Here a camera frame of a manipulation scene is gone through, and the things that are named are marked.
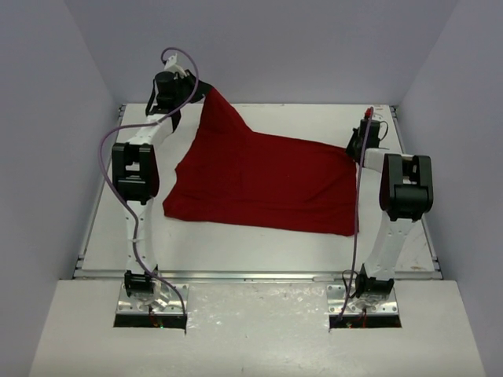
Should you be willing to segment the red t-shirt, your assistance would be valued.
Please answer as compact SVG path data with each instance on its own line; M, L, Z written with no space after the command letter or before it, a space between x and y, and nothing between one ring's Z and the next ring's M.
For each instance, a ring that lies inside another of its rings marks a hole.
M175 173L167 218L354 235L356 164L344 149L255 132L216 89Z

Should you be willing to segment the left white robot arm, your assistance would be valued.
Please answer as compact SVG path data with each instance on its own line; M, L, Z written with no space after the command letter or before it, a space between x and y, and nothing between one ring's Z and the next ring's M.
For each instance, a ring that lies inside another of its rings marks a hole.
M152 245L152 206L160 190L156 150L181 121L182 104L201 101L211 85L197 81L188 69L175 65L154 76L145 109L146 125L125 142L112 146L112 184L124 201L129 243L124 287L128 296L149 297L156 291L152 277L158 264Z

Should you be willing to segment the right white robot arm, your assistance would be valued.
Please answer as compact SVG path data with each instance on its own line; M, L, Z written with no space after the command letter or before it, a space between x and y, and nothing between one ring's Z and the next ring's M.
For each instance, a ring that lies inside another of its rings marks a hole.
M354 296L386 299L395 282L398 257L412 227L430 211L434 202L431 158L403 155L380 147L380 124L367 112L346 148L361 170L380 174L380 228L369 257L354 282Z

